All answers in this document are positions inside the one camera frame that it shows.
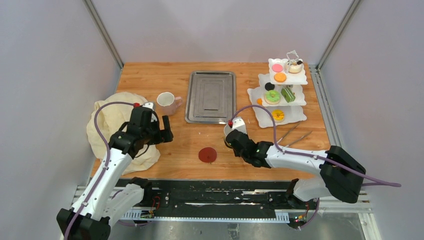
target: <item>white tray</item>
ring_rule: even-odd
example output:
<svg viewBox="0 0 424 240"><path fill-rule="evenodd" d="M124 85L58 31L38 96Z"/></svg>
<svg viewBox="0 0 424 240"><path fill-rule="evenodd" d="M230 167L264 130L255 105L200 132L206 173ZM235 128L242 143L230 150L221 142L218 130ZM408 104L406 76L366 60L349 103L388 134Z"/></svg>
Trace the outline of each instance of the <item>white tray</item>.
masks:
<svg viewBox="0 0 424 240"><path fill-rule="evenodd" d="M286 76L287 79L284 82L277 82L274 80L274 76L276 74L275 71L273 71L273 65L274 64L281 64L284 68L285 63L287 63L288 59L287 58L283 58L283 59L279 59L279 58L275 58L275 59L268 59L268 67L269 67L269 81L272 84L276 84L276 85L296 85L296 84L301 84L301 85L306 85L308 84L308 81L306 81L306 75L305 75L305 65L302 64L302 71L298 72L298 73L284 73L284 69L283 72Z"/></svg>
<svg viewBox="0 0 424 240"><path fill-rule="evenodd" d="M249 94L250 102L254 105L257 105L256 99L252 101L251 92L253 89L249 88L247 93ZM268 106L266 107L270 112L273 112L276 109L279 109L284 112L284 120L282 122L276 122L275 125L285 125L296 123L299 121L305 121L307 117L304 114L304 110L301 106ZM269 128L273 126L273 121L270 116L263 110L258 107L253 107L254 115L256 116L259 127Z"/></svg>
<svg viewBox="0 0 424 240"><path fill-rule="evenodd" d="M296 99L292 102L287 102L283 95L281 94L281 89L283 89L283 86L281 85L275 85L274 90L277 91L279 93L279 96L281 98L281 100L279 101L279 103L277 104L269 104L265 101L264 99L264 94L267 92L267 90L265 89L265 84L261 84L261 79L265 78L266 76L269 76L269 74L259 74L259 87L252 89L251 91L251 95L252 95L252 99L254 100L254 104L257 104L256 99L262 99L262 105L264 107L277 107L277 106L305 106L306 105L306 101L305 101L305 95L302 92L303 88L301 85L294 85L291 88L291 91L294 93L294 96L296 97Z"/></svg>

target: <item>metal tongs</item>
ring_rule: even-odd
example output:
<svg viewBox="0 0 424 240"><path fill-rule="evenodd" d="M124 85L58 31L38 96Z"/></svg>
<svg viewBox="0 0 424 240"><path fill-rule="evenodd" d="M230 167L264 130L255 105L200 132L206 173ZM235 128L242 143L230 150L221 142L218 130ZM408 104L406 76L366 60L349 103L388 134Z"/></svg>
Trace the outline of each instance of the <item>metal tongs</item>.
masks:
<svg viewBox="0 0 424 240"><path fill-rule="evenodd" d="M294 127L292 127L290 130L288 130L278 141L277 141L277 144L278 143L280 143L281 142L281 140L283 140L287 135L289 135L289 133L291 132L291 131L293 131L295 128L297 128L299 125L301 124L301 122L299 122L298 124L296 124ZM302 139L304 139L304 138L306 138L307 136L309 136L310 134L312 133L312 131L310 131L310 132L308 132L308 133L306 133L305 135L303 135L303 136L301 136L299 139L297 139L297 140L295 140L295 141L293 141L293 142L291 142L291 143L289 143L289 144L287 144L285 147L290 147L291 145L293 145L293 144L295 144L295 143L297 143L297 142L299 142L300 140L302 140Z"/></svg>

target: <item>gray wall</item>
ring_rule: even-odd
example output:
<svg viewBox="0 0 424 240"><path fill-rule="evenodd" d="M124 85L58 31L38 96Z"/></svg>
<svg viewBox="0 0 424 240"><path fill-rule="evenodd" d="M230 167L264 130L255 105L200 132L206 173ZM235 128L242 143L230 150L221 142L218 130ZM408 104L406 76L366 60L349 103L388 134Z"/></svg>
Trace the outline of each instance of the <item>gray wall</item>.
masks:
<svg viewBox="0 0 424 240"><path fill-rule="evenodd" d="M57 240L120 72L80 0L1 1L0 29L0 239Z"/></svg>
<svg viewBox="0 0 424 240"><path fill-rule="evenodd" d="M384 240L423 239L424 2L363 1L323 68L347 150L367 174Z"/></svg>
<svg viewBox="0 0 424 240"><path fill-rule="evenodd" d="M351 0L93 0L124 62L316 64Z"/></svg>

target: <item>gray floor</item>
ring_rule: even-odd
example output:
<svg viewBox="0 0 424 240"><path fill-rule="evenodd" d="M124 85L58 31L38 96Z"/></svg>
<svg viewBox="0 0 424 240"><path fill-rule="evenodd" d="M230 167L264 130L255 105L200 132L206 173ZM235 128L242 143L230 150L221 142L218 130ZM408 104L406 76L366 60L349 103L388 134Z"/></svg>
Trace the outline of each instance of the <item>gray floor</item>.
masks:
<svg viewBox="0 0 424 240"><path fill-rule="evenodd" d="M154 222L144 227L116 224L110 240L364 240L356 213L324 213L302 231L287 224L228 222Z"/></svg>

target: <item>mug handle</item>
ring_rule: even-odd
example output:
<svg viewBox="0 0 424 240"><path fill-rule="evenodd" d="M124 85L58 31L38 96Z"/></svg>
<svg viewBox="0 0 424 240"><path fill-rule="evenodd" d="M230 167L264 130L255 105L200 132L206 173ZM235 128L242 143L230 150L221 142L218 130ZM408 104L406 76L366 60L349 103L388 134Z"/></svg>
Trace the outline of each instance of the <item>mug handle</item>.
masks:
<svg viewBox="0 0 424 240"><path fill-rule="evenodd" d="M177 96L175 98L175 102L176 102L176 107L178 108L179 106L181 106L181 104L183 104L183 98L180 96Z"/></svg>

